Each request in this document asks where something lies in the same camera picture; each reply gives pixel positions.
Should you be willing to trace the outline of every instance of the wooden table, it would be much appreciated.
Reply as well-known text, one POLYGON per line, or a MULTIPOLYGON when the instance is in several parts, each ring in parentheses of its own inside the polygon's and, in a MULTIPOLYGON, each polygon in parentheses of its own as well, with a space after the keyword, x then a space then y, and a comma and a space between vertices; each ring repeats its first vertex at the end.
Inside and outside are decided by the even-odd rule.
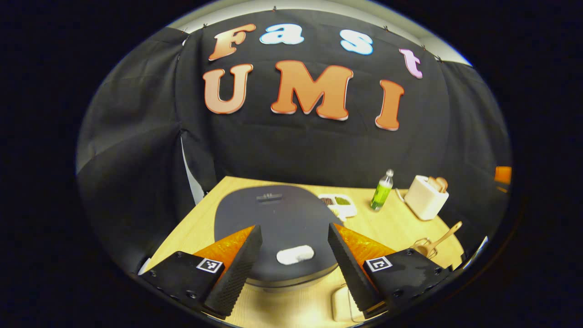
MULTIPOLYGON (((270 184, 302 187, 315 195, 349 196, 355 202, 358 214, 348 218, 344 226, 397 251, 410 247, 421 238, 437 240, 449 230, 439 217, 430 221, 419 220, 398 198, 395 191, 391 191, 383 208, 375 212, 368 207, 374 189, 310 186, 225 177, 168 235, 153 255, 147 270, 176 251, 193 254, 214 243, 215 213, 223 197, 239 189, 270 184)), ((405 196, 406 190, 399 191, 405 196)), ((454 235, 438 246, 438 254, 432 261, 442 267, 453 265, 456 268, 461 264, 462 253, 463 248, 454 235)), ((233 313, 225 321, 236 326, 257 328, 353 326, 356 323, 336 322, 332 316, 332 294, 345 283, 340 268, 336 268, 315 285, 295 291, 267 293, 245 285, 233 313)))

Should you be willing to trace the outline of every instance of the black fabric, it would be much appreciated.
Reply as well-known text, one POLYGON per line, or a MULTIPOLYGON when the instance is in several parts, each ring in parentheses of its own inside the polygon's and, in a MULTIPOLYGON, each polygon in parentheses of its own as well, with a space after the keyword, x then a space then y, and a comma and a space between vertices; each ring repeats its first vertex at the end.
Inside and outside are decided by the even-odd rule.
POLYGON ((477 72, 464 64, 438 62, 417 44, 369 23, 326 12, 250 13, 191 35, 165 28, 106 77, 82 125, 78 178, 100 237, 110 239, 109 249, 127 270, 151 254, 194 206, 179 160, 181 141, 188 167, 205 191, 226 175, 373 188, 391 168, 395 187, 404 189, 415 175, 443 176, 450 196, 439 215, 449 226, 463 221, 456 236, 466 251, 495 231, 508 196, 493 181, 496 166, 511 166, 508 135, 496 100, 477 72), (208 60, 215 35, 249 23, 257 29, 233 45, 234 54, 208 60), (265 29, 280 23, 300 25, 304 41, 262 44, 265 29), (339 36, 343 29, 369 35, 373 53, 344 50, 339 36), (419 58, 422 79, 409 73, 400 48, 419 58), (327 120, 315 110, 305 115, 295 95, 295 114, 273 113, 270 106, 280 83, 275 64, 280 60, 305 63, 313 79, 329 65, 350 68, 354 77, 347 88, 348 119, 327 120), (254 66, 244 105, 233 114, 210 112, 202 75, 224 69, 219 94, 227 100, 233 94, 229 71, 238 64, 254 66), (375 125, 382 79, 405 90, 398 131, 375 125), (147 173, 119 175, 122 163, 141 163, 147 173), (111 195, 131 195, 134 203, 111 195), (144 208, 150 213, 144 215, 138 203, 148 204, 144 208), (123 224, 114 212, 125 215, 123 224), (130 227, 136 232, 129 233, 130 227))

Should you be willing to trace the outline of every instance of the white eraser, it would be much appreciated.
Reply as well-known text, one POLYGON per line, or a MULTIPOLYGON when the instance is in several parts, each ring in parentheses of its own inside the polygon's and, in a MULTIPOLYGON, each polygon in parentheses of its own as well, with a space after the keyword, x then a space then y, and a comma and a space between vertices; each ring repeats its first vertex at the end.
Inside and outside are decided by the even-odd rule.
POLYGON ((280 250, 276 255, 278 262, 289 266, 314 257, 314 249, 308 245, 280 250))

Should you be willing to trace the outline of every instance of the black backdrop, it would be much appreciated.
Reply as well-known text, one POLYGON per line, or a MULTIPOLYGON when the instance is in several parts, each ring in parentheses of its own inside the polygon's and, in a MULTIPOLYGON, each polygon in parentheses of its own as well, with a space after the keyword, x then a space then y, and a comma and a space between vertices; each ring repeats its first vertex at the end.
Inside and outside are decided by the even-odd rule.
MULTIPOLYGON (((220 86, 221 98, 229 99, 233 76, 225 74, 220 86)), ((437 61, 417 44, 369 23, 326 12, 251 13, 191 35, 165 28, 105 78, 80 132, 78 178, 93 226, 124 270, 136 272, 194 206, 181 144, 205 191, 225 175, 369 188, 387 168, 396 172, 399 188, 408 188, 415 175, 444 176, 450 197, 440 215, 449 226, 464 222, 457 236, 466 255, 491 236, 507 203, 493 176, 496 166, 511 166, 510 142, 496 100, 476 71, 437 61), (234 54, 208 60, 215 35, 249 23, 257 29, 247 32, 234 54), (262 44, 265 29, 279 23, 300 25, 304 41, 262 44), (344 50, 343 29, 369 35, 373 53, 344 50), (400 48, 420 59, 422 79, 409 73, 400 48), (304 115, 299 106, 292 115, 271 112, 280 60, 302 61, 314 79, 329 65, 350 68, 349 118, 304 115), (228 115, 210 112, 202 75, 245 63, 254 69, 243 107, 228 115), (375 125, 382 79, 405 89, 398 131, 375 125)))
MULTIPOLYGON (((120 54, 191 10, 192 3, 18 4, 4 12, 10 14, 4 72, 15 96, 5 113, 5 181, 15 187, 8 200, 21 200, 8 204, 8 210, 18 208, 4 220, 17 230, 8 235, 14 247, 7 253, 12 265, 4 270, 11 280, 2 320, 43 327, 193 324, 128 279, 101 251, 74 177, 80 122, 103 77, 120 54), (46 83, 36 87, 34 78, 46 83)), ((578 82, 570 54, 581 49, 569 37, 581 28, 578 11, 524 1, 504 7, 433 1, 390 6, 449 40, 478 68, 508 119, 516 168, 501 233, 450 290, 482 274, 435 307, 411 313, 407 326, 579 326, 580 298, 571 288, 578 264, 566 251, 575 239, 565 238, 575 231, 571 211, 580 203, 573 199, 578 189, 567 182, 579 169, 573 159, 580 140, 578 107, 571 100, 580 90, 572 87, 578 82)))

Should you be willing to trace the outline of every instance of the wooden spoon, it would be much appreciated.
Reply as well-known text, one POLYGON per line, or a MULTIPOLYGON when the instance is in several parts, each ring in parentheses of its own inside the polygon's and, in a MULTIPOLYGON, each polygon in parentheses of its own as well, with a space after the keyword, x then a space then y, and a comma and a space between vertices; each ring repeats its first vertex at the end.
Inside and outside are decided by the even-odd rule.
POLYGON ((456 223, 453 227, 451 227, 451 229, 445 233, 445 235, 443 235, 443 237, 439 238, 438 241, 433 242, 429 245, 415 245, 413 246, 413 249, 415 249, 416 251, 418 251, 419 253, 421 253, 423 256, 428 256, 429 254, 431 254, 431 252, 433 251, 433 249, 442 241, 446 240, 447 237, 451 236, 454 234, 454 232, 456 232, 460 227, 462 226, 462 221, 459 221, 458 223, 456 223))

